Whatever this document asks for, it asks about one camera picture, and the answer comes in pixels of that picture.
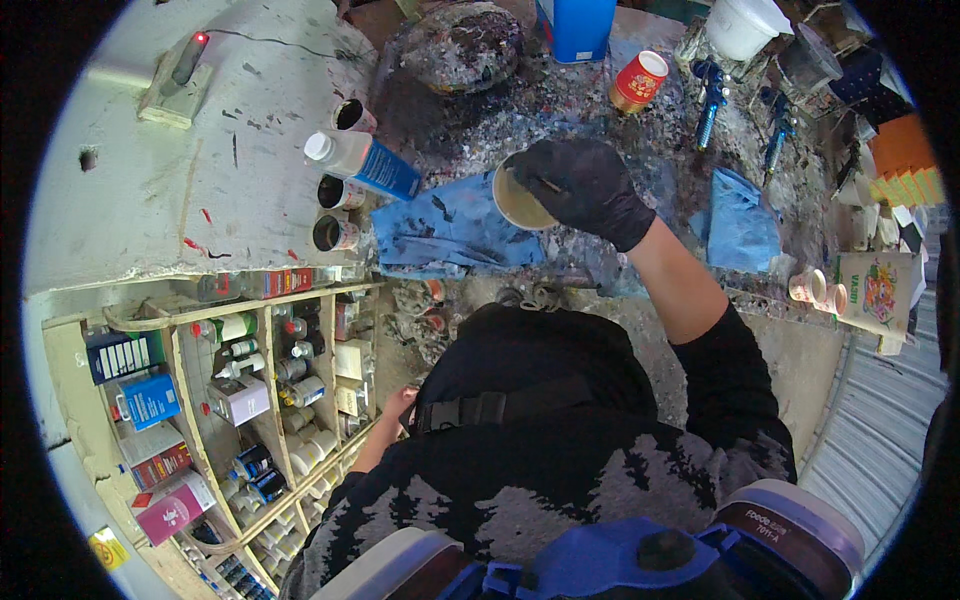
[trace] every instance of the person's arm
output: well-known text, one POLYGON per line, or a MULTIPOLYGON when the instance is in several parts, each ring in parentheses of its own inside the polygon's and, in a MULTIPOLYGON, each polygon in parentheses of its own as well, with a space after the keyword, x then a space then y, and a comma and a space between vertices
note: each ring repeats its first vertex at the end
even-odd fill
POLYGON ((505 164, 558 221, 609 240, 630 258, 686 372, 686 429, 714 447, 746 441, 769 469, 766 476, 796 481, 790 433, 778 419, 753 332, 707 269, 637 196, 616 150, 596 140, 544 140, 505 164))
POLYGON ((369 473, 380 464, 383 453, 400 437, 403 427, 400 425, 400 415, 417 399, 417 389, 406 387, 399 392, 390 394, 387 404, 383 407, 383 415, 367 435, 367 441, 360 448, 357 460, 350 468, 351 473, 369 473))
POLYGON ((723 288, 659 218, 627 251, 627 257, 643 280, 671 344, 696 340, 727 310, 723 288))

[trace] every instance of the person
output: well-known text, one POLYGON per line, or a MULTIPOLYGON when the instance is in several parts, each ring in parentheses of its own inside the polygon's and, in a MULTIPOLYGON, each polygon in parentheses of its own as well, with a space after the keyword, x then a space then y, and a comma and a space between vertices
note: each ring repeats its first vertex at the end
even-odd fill
POLYGON ((616 150, 540 141, 507 166, 558 221, 627 254, 686 372, 685 431, 657 421, 622 327, 501 297, 509 305, 461 324, 419 391, 388 398, 281 598, 311 597, 404 527, 440 530, 479 560, 528 564, 577 525, 646 516, 692 533, 738 488, 796 483, 753 333, 637 196, 616 150), (412 435, 398 442, 411 405, 412 435))

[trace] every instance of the corrugated metal door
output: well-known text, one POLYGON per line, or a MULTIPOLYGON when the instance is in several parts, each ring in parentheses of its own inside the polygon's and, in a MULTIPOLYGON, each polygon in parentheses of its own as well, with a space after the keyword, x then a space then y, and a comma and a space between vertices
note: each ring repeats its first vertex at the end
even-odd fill
POLYGON ((828 416, 801 463, 800 487, 826 500, 856 525, 867 565, 897 531, 924 456, 926 429, 947 392, 940 373, 936 302, 922 295, 914 347, 877 356, 876 336, 853 336, 841 361, 828 416))

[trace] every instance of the blue shop towel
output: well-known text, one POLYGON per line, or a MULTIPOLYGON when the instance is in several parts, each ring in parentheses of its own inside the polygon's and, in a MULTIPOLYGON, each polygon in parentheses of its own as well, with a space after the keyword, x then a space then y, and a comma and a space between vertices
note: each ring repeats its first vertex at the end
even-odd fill
POLYGON ((730 169, 713 169, 707 237, 712 267, 765 273, 780 255, 774 215, 760 205, 760 190, 730 169))
POLYGON ((533 231, 503 218, 493 203, 493 172, 421 192, 371 212, 381 265, 510 268, 543 262, 533 231))

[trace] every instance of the person's hand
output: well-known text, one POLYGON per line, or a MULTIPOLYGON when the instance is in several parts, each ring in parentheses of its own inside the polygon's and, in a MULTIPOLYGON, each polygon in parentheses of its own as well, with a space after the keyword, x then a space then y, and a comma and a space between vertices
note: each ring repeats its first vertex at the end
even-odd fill
POLYGON ((594 139, 541 140, 504 167, 558 221, 599 235, 618 252, 636 246, 657 217, 636 195, 616 150, 594 139))
POLYGON ((399 423, 400 415, 414 403, 414 400, 417 399, 418 391, 418 388, 407 386, 399 392, 393 392, 387 396, 387 404, 383 407, 383 419, 391 423, 399 423))

